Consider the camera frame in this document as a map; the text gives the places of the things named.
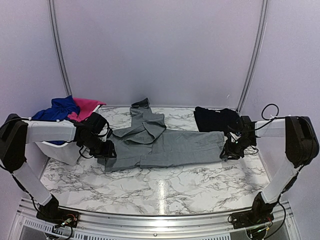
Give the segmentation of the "grey garment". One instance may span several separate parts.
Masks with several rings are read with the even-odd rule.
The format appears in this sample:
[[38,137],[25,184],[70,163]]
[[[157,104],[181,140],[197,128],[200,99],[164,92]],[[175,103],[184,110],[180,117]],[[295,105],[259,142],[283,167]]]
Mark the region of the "grey garment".
[[130,115],[131,126],[114,130],[109,138],[116,157],[97,159],[105,172],[221,162],[223,132],[167,129],[164,114],[153,113],[147,98],[133,103]]

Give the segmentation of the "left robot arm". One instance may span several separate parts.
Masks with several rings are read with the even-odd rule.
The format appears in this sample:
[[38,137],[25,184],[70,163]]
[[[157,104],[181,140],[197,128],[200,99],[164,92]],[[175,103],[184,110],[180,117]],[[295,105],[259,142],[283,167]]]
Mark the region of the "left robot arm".
[[63,219],[59,201],[41,183],[27,163],[26,145],[35,142],[64,141],[75,142],[78,147],[86,147],[96,159],[116,158],[114,143],[103,136],[110,137],[112,130],[108,121],[93,112],[87,119],[34,120],[19,117],[12,113],[0,127],[0,160],[2,168],[9,172],[17,185],[39,204],[38,211],[53,223]]

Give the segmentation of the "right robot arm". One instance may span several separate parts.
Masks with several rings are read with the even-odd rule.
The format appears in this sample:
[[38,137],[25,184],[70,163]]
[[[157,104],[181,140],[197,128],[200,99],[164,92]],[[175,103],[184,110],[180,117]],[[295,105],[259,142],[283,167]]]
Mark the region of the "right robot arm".
[[244,158],[245,149],[258,146],[266,169],[273,168],[275,174],[253,200],[247,219],[258,224],[279,203],[281,195],[289,189],[288,200],[293,212],[306,216],[319,212],[315,203],[318,192],[303,188],[302,183],[294,187],[301,170],[317,157],[320,144],[311,120],[307,116],[275,117],[264,121],[251,121],[248,116],[240,118],[236,129],[230,128],[220,157],[224,161]]

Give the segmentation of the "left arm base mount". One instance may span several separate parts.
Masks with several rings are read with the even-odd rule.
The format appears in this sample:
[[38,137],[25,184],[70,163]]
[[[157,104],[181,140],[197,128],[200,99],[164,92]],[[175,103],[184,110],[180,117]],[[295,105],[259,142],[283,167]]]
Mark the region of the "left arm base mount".
[[54,213],[54,216],[50,216],[48,213],[45,213],[43,210],[37,211],[36,218],[55,224],[56,228],[62,227],[71,227],[76,228],[80,218],[80,213],[78,211],[67,210],[58,208],[57,212]]

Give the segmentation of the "black t-shirt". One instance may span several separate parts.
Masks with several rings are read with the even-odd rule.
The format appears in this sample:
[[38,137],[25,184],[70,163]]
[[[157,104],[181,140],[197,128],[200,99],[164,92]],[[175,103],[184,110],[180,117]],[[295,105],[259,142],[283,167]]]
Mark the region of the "black t-shirt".
[[197,106],[193,111],[194,119],[199,132],[224,132],[230,128],[236,129],[239,114],[231,109],[207,109]]

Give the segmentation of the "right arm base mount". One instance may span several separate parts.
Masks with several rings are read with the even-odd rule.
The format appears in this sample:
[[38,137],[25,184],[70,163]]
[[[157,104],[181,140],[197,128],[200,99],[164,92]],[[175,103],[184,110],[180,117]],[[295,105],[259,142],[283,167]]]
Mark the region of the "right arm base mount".
[[252,210],[233,212],[228,217],[228,222],[233,225],[234,229],[260,226],[271,223],[273,220],[274,215],[272,213],[267,212],[262,215],[255,215]]

